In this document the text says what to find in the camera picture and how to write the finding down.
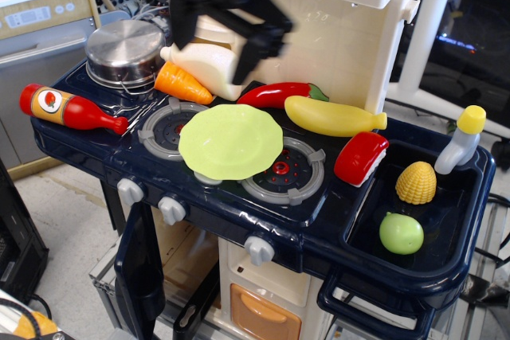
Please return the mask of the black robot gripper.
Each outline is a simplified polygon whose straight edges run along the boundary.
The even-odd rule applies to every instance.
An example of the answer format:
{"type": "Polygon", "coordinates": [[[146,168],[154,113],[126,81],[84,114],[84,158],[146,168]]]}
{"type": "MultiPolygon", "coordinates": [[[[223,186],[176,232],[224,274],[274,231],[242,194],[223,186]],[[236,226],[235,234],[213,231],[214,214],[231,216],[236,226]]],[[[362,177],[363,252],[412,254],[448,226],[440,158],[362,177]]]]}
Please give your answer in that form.
{"type": "Polygon", "coordinates": [[[278,57],[291,20],[271,0],[170,0],[174,43],[184,49],[195,39],[198,16],[205,14],[247,38],[233,75],[241,85],[259,62],[278,57]]]}

